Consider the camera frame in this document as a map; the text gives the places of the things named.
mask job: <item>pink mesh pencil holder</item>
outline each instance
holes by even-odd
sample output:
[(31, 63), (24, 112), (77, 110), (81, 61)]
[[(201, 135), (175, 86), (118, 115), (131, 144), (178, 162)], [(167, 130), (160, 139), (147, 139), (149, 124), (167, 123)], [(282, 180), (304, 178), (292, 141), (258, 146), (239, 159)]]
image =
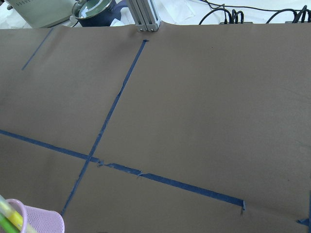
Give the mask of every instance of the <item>pink mesh pencil holder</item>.
[(21, 201), (16, 199), (7, 199), (7, 201), (23, 216), (23, 225), (20, 233), (29, 233), (26, 231), (27, 223), (29, 223), (37, 233), (65, 232), (65, 224), (59, 213), (25, 206)]

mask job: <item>cooking pot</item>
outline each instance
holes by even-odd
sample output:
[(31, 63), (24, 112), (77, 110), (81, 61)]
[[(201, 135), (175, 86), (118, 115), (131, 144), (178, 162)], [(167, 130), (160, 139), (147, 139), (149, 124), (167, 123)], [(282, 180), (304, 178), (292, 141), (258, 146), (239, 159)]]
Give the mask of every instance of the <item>cooking pot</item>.
[(125, 0), (79, 0), (72, 8), (72, 15), (83, 27), (110, 26), (113, 19), (121, 19), (121, 9), (127, 7)]

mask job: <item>yellow highlighter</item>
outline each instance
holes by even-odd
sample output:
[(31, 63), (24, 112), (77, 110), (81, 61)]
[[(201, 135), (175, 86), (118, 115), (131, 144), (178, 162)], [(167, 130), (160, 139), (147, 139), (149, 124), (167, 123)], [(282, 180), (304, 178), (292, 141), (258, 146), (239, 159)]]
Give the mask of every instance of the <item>yellow highlighter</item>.
[[(21, 230), (23, 225), (23, 217), (0, 195), (0, 212), (6, 216), (17, 229)], [(26, 233), (37, 233), (37, 231), (27, 224)]]

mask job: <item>blue painter's tape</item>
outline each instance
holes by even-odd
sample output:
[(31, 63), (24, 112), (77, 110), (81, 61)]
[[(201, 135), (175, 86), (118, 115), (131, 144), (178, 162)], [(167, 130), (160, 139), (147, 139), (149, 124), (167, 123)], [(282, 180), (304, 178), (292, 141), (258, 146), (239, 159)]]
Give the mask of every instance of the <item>blue painter's tape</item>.
[(243, 206), (242, 206), (242, 209), (243, 209), (243, 211), (245, 211), (246, 210), (246, 203), (245, 203), (245, 201), (243, 200)]
[(244, 200), (239, 199), (239, 198), (234, 198), (234, 197), (231, 197), (231, 196), (228, 196), (225, 194), (216, 193), (214, 191), (210, 191), (210, 190), (207, 190), (204, 188), (199, 188), (197, 186), (193, 186), (193, 185), (186, 184), (186, 183), (181, 183), (179, 181), (171, 180), (171, 179), (164, 178), (161, 176), (157, 176), (157, 175), (154, 175), (151, 173), (142, 174), (141, 176), (145, 177), (147, 179), (158, 181), (161, 183), (165, 183), (165, 184), (177, 187), (177, 188), (185, 189), (185, 190), (188, 190), (188, 191), (193, 192), (193, 193), (197, 193), (197, 194), (201, 194), (201, 195), (204, 195), (204, 196), (207, 196), (210, 198), (222, 200), (222, 201), (234, 204), (234, 205), (238, 205), (241, 207), (245, 206)]
[(103, 166), (103, 165), (104, 165), (104, 161), (103, 160), (98, 161), (97, 166)]
[(311, 191), (309, 195), (309, 233), (311, 233)]
[(54, 28), (51, 28), (48, 32), (48, 34), (45, 36), (45, 38), (42, 40), (42, 42), (40, 43), (40, 45), (38, 46), (38, 48), (35, 50), (35, 52), (31, 55), (31, 57), (28, 59), (28, 61), (26, 62), (26, 64), (22, 67), (21, 70), (24, 70), (26, 68), (26, 66), (30, 63), (30, 61), (33, 59), (33, 57), (35, 56), (35, 54), (38, 52), (39, 48), (43, 45), (43, 43), (46, 41), (46, 39), (49, 37), (49, 35), (51, 34), (51, 32), (53, 31)]
[(114, 169), (117, 169), (120, 171), (124, 171), (124, 172), (130, 173), (130, 174), (133, 174), (133, 175), (137, 175), (137, 176), (142, 175), (142, 172), (140, 170), (129, 168), (126, 166), (122, 166), (119, 164), (107, 164), (105, 166), (108, 166), (108, 167), (111, 167), (111, 168), (114, 168)]
[(309, 221), (308, 218), (306, 218), (306, 219), (297, 220), (297, 223), (302, 224), (302, 225), (305, 225), (305, 226), (309, 226), (310, 221)]
[[(51, 144), (48, 144), (48, 143), (45, 143), (45, 142), (40, 142), (38, 140), (31, 139), (31, 138), (28, 138), (28, 137), (24, 137), (24, 136), (16, 134), (16, 133), (10, 133), (10, 132), (4, 131), (4, 130), (0, 130), (0, 134), (6, 135), (8, 137), (12, 137), (12, 138), (24, 141), (24, 142), (35, 144), (35, 145), (38, 145), (40, 147), (44, 147), (44, 148), (47, 148), (47, 149), (50, 149), (50, 150), (54, 150), (54, 151), (57, 151), (57, 152), (60, 152), (60, 153), (63, 153), (63, 154), (68, 154), (68, 155), (71, 155), (71, 156), (74, 156), (74, 157), (77, 157), (77, 158), (80, 158), (80, 159), (84, 159), (84, 160), (87, 159), (87, 155), (85, 155), (85, 154), (81, 154), (81, 153), (78, 153), (78, 152), (75, 152), (75, 151), (72, 151), (72, 150), (68, 150), (68, 149), (65, 149), (65, 148), (61, 148), (61, 147), (56, 147), (56, 146), (53, 146)], [(100, 162), (100, 160), (98, 158), (92, 158), (91, 161), (94, 162), (94, 163), (99, 163)]]
[(123, 90), (124, 90), (124, 88), (125, 88), (125, 86), (126, 86), (126, 84), (127, 84), (127, 81), (128, 81), (128, 79), (130, 78), (130, 76), (131, 76), (131, 74), (132, 74), (132, 72), (133, 72), (133, 69), (134, 69), (134, 67), (135, 67), (135, 65), (136, 65), (136, 63), (137, 63), (137, 61), (138, 61), (138, 58), (139, 58), (139, 56), (140, 56), (142, 50), (144, 49), (145, 44), (146, 44), (147, 41), (148, 41), (148, 40), (143, 40), (143, 42), (142, 42), (142, 44), (141, 44), (141, 46), (140, 46), (140, 48), (139, 48), (139, 50), (138, 50), (138, 52), (137, 52), (137, 54), (136, 54), (134, 60), (133, 60), (133, 63), (132, 63), (130, 69), (128, 70), (128, 72), (127, 72), (127, 74), (126, 74), (126, 77), (125, 77), (125, 79), (124, 79), (124, 81), (123, 81), (121, 90), (120, 90), (120, 92), (117, 94), (117, 96), (116, 96), (116, 98), (115, 98), (115, 100), (114, 100), (114, 102), (113, 102), (113, 104), (112, 104), (112, 106), (111, 106), (111, 108), (110, 108), (110, 110), (109, 110), (109, 113), (108, 113), (108, 115), (107, 115), (107, 117), (106, 117), (106, 119), (105, 119), (105, 121), (104, 121), (104, 124), (103, 124), (103, 126), (102, 126), (102, 128), (101, 128), (99, 134), (97, 135), (96, 141), (95, 141), (95, 143), (94, 143), (94, 145), (93, 145), (93, 147), (92, 147), (92, 149), (91, 149), (91, 152), (90, 152), (90, 154), (89, 154), (90, 156), (93, 156), (93, 154), (94, 154), (94, 152), (95, 152), (95, 150), (96, 150), (96, 148), (97, 148), (97, 146), (98, 146), (98, 144), (99, 144), (99, 141), (101, 140), (101, 138), (102, 138), (102, 136), (103, 136), (103, 133), (104, 133), (105, 130), (106, 130), (106, 127), (107, 127), (107, 125), (108, 125), (108, 122), (109, 122), (109, 120), (110, 120), (112, 114), (113, 114), (113, 111), (115, 110), (115, 108), (116, 108), (116, 106), (117, 106), (117, 103), (118, 103), (118, 101), (119, 101), (119, 99), (120, 99), (120, 97), (121, 97), (121, 94), (122, 94), (122, 92), (123, 92)]
[(311, 233), (311, 191), (309, 196), (309, 218), (297, 220), (297, 223), (308, 226), (308, 232)]
[(161, 176), (157, 176), (157, 175), (154, 175), (154, 174), (151, 174), (151, 173), (143, 174), (140, 170), (133, 169), (133, 168), (130, 168), (130, 167), (127, 167), (127, 166), (119, 165), (119, 164), (107, 164), (105, 166), (108, 166), (110, 168), (114, 168), (114, 169), (117, 169), (117, 170), (120, 170), (120, 171), (124, 171), (126, 173), (130, 173), (130, 174), (133, 174), (133, 175), (141, 176), (141, 177), (153, 180), (153, 181), (157, 181), (157, 182), (160, 182), (160, 183), (168, 184), (170, 186), (174, 186), (174, 187), (177, 187), (177, 188), (185, 189), (185, 190), (188, 190), (190, 192), (201, 194), (201, 195), (204, 195), (204, 196), (207, 196), (207, 197), (210, 197), (210, 198), (215, 198), (215, 199), (218, 199), (218, 200), (222, 200), (222, 201), (234, 204), (234, 205), (241, 206), (243, 210), (246, 210), (245, 201), (242, 200), (242, 199), (239, 199), (239, 198), (234, 198), (234, 197), (231, 197), (231, 196), (228, 196), (228, 195), (225, 195), (225, 194), (216, 193), (214, 191), (210, 191), (210, 190), (207, 190), (207, 189), (204, 189), (204, 188), (199, 188), (197, 186), (193, 186), (193, 185), (190, 185), (190, 184), (186, 184), (186, 183), (182, 183), (182, 182), (179, 182), (179, 181), (171, 180), (171, 179), (164, 178), (164, 177), (161, 177)]
[(126, 77), (125, 77), (125, 79), (124, 79), (124, 81), (123, 81), (121, 90), (120, 90), (120, 92), (117, 94), (115, 100), (113, 101), (113, 104), (112, 104), (112, 106), (111, 106), (111, 108), (110, 108), (110, 110), (109, 110), (109, 112), (108, 112), (108, 115), (106, 116), (106, 119), (105, 119), (105, 121), (104, 121), (104, 124), (103, 124), (103, 126), (102, 126), (100, 132), (98, 133), (98, 135), (97, 135), (97, 137), (96, 137), (96, 140), (95, 140), (95, 142), (94, 142), (94, 145), (92, 146), (92, 149), (91, 149), (90, 153), (88, 154), (87, 160), (86, 160), (86, 162), (84, 163), (84, 166), (83, 166), (83, 168), (82, 168), (82, 170), (81, 170), (81, 172), (80, 172), (80, 174), (79, 174), (79, 178), (77, 179), (76, 183), (74, 184), (74, 186), (73, 186), (73, 188), (72, 188), (72, 190), (71, 190), (71, 192), (70, 192), (70, 194), (69, 194), (69, 197), (68, 197), (68, 199), (67, 199), (67, 201), (66, 201), (66, 203), (65, 203), (65, 206), (64, 206), (64, 208), (63, 208), (63, 210), (62, 210), (62, 212), (61, 212), (61, 216), (63, 216), (63, 215), (65, 214), (65, 211), (66, 211), (66, 209), (67, 209), (69, 203), (71, 202), (71, 199), (73, 198), (73, 196), (74, 196), (74, 194), (75, 194), (75, 192), (76, 192), (76, 190), (77, 190), (77, 188), (78, 188), (78, 186), (79, 186), (79, 183), (80, 183), (81, 179), (83, 178), (83, 176), (84, 176), (84, 174), (85, 174), (85, 172), (86, 172), (87, 166), (88, 166), (90, 160), (92, 159), (93, 154), (94, 154), (94, 152), (95, 152), (95, 150), (96, 150), (96, 148), (97, 148), (97, 146), (98, 146), (98, 144), (99, 144), (99, 142), (100, 142), (100, 140), (101, 140), (101, 138), (102, 138), (102, 136), (103, 136), (103, 134), (104, 134), (104, 132), (105, 132), (105, 130), (106, 130), (106, 127), (107, 127), (107, 125), (108, 125), (108, 122), (109, 122), (109, 120), (110, 120), (112, 114), (113, 114), (113, 111), (115, 110), (115, 108), (116, 108), (116, 106), (117, 106), (117, 103), (118, 103), (118, 101), (119, 101), (119, 99), (120, 99), (120, 97), (121, 97), (121, 94), (122, 94), (122, 92), (123, 92), (123, 90), (124, 90), (124, 88), (125, 88), (125, 86), (126, 86), (126, 84), (127, 84), (127, 81), (128, 81), (128, 79), (130, 78), (130, 76), (131, 76), (131, 74), (132, 74), (132, 72), (133, 72), (133, 69), (134, 69), (134, 67), (135, 67), (135, 65), (136, 65), (136, 63), (137, 63), (137, 61), (138, 61), (138, 58), (139, 58), (139, 56), (140, 56), (140, 54), (141, 54), (143, 48), (145, 47), (145, 44), (146, 44), (147, 41), (148, 41), (148, 40), (143, 40), (143, 42), (142, 42), (142, 44), (141, 44), (141, 46), (140, 46), (140, 48), (139, 48), (139, 50), (138, 50), (138, 52), (137, 52), (137, 54), (136, 54), (134, 60), (133, 60), (133, 62), (132, 62), (132, 65), (131, 65), (130, 69), (129, 69), (128, 72), (127, 72), (127, 75), (126, 75)]

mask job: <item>green pen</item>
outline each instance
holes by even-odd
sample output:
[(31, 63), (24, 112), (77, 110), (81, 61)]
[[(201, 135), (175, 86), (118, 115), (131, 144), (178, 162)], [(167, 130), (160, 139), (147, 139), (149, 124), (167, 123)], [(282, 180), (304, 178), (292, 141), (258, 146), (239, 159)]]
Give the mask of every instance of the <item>green pen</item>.
[(0, 227), (6, 233), (19, 233), (19, 230), (2, 213), (0, 213)]

